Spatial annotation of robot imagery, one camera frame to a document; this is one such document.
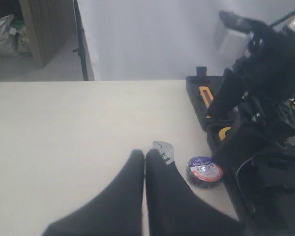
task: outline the tape roll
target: tape roll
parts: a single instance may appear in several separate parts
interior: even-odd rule
[[[187,180],[199,188],[216,187],[223,177],[223,170],[211,158],[197,156],[188,162]]]
[[[229,131],[230,129],[231,127],[225,127],[218,132],[218,136],[220,137],[221,141],[225,139],[227,135],[227,131]]]

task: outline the black cable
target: black cable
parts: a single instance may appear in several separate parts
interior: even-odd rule
[[[286,16],[282,17],[281,19],[273,22],[270,27],[275,27],[279,24],[281,24],[282,22],[286,21],[288,18],[292,17],[293,15],[295,15],[295,10],[290,12],[289,14],[287,14]]]

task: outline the toolbox compartment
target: toolbox compartment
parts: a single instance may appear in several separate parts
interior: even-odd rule
[[[223,76],[207,76],[206,70],[206,67],[199,66],[197,67],[196,76],[186,77],[186,89],[193,108],[196,112],[198,121],[204,131],[207,130],[208,125],[214,124],[216,122],[234,122],[236,116],[235,112],[232,110],[219,121],[214,121],[212,118],[207,117],[207,107],[200,95],[199,87],[208,87],[213,97],[215,97],[221,88]]]
[[[207,143],[212,152],[220,145],[219,131],[232,123],[216,123],[207,127]],[[280,150],[262,155],[287,156]],[[254,182],[261,176],[259,169],[247,164],[246,170],[239,172],[239,184],[236,174],[231,169],[224,170],[224,185],[228,191],[235,211],[241,222],[244,222],[254,236],[295,236],[295,191],[279,191],[276,194],[258,198]]]

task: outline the white backdrop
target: white backdrop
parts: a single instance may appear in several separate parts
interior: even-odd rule
[[[95,80],[184,79],[226,63],[213,35],[218,11],[271,23],[295,0],[79,0]]]

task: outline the open toolbox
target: open toolbox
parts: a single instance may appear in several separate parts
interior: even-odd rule
[[[217,123],[207,127],[212,152],[221,143],[220,131],[231,125]],[[259,161],[247,162],[237,173],[231,168],[224,170],[223,182],[239,220],[254,236],[295,236],[295,149],[290,146],[282,152],[272,148],[257,153],[254,160]],[[285,189],[275,180],[291,186]]]
[[[215,97],[222,85],[223,76],[207,76],[207,68],[203,66],[197,67],[196,76],[186,77],[186,89],[198,117],[201,128],[206,131],[208,125],[215,123],[212,118],[206,115],[207,105],[200,95],[199,87],[208,87],[213,97]],[[235,120],[235,112],[230,111],[226,117],[218,122],[232,122]]]

